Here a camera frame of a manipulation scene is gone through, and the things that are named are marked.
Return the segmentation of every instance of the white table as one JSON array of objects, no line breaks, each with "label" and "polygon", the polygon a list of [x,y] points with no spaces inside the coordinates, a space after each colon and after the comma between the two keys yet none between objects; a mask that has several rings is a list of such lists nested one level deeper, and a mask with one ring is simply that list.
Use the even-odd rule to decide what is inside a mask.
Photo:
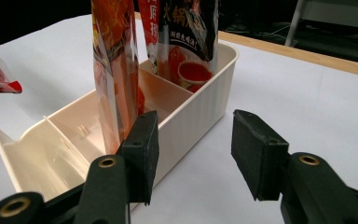
[{"label": "white table", "polygon": [[[137,21],[140,62],[146,60]],[[0,129],[28,128],[94,89],[90,15],[61,21],[0,46],[23,87],[0,94]],[[254,202],[230,155],[232,113],[256,113],[290,143],[321,156],[358,189],[358,76],[232,44],[240,51],[227,113],[155,187],[132,223],[283,223],[280,202]],[[14,194],[0,158],[0,200]]]}]

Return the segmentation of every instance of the brass screw insert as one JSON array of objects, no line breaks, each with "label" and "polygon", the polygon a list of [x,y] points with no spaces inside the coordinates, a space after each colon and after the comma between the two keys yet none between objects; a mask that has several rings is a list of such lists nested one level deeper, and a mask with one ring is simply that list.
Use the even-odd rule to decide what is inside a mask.
[{"label": "brass screw insert", "polygon": [[116,163],[117,161],[115,158],[106,158],[104,160],[101,160],[98,164],[101,168],[108,168],[116,165]]},{"label": "brass screw insert", "polygon": [[31,201],[26,197],[20,197],[10,200],[0,210],[1,217],[13,217],[27,209]]},{"label": "brass screw insert", "polygon": [[320,162],[318,159],[316,159],[313,156],[309,156],[309,155],[302,155],[300,156],[300,161],[306,163],[307,165],[319,165]]}]

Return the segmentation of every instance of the white plastic organizer tray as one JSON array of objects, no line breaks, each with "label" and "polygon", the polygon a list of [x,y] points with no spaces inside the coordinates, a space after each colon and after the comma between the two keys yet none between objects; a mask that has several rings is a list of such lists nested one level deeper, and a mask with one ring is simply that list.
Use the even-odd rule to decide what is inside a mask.
[{"label": "white plastic organizer tray", "polygon": [[[150,74],[140,65],[146,111],[158,111],[159,159],[155,184],[223,116],[239,53],[218,44],[217,74],[196,93]],[[44,117],[19,141],[0,130],[0,155],[17,192],[48,201],[83,183],[90,163],[104,154],[97,97],[92,91]]]}]

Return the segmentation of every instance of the table surface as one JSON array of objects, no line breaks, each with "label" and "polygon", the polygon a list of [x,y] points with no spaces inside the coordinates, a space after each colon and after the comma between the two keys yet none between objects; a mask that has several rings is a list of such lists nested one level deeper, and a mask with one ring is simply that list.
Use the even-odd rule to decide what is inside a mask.
[{"label": "table surface", "polygon": [[[145,40],[137,21],[140,62]],[[156,185],[132,223],[283,223],[280,202],[254,202],[230,155],[233,111],[256,113],[290,143],[321,156],[358,189],[358,63],[219,33],[240,52],[226,114]],[[13,139],[94,89],[90,15],[0,46],[23,87],[0,94],[0,129]],[[15,193],[0,157],[0,200]]]}]

